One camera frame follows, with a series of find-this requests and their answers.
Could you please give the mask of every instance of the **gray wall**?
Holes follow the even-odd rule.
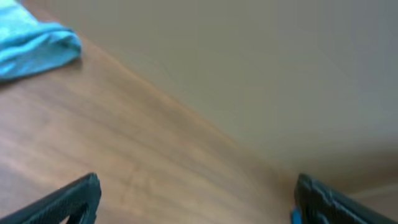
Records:
[[[35,1],[264,159],[396,176],[398,1]]]

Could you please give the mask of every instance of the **blue object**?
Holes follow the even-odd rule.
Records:
[[[19,3],[0,0],[0,80],[57,68],[80,52],[80,41],[71,29],[39,22]]]
[[[301,224],[300,211],[297,208],[292,212],[292,224]]]

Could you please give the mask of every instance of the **cloth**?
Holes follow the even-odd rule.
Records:
[[[65,65],[80,56],[78,37],[55,22],[39,22],[13,0],[0,0],[0,80]]]

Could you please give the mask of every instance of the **brown wood tabletop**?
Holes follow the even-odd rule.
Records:
[[[81,39],[81,60],[1,85],[1,216],[96,172],[97,223],[289,223],[293,175]]]

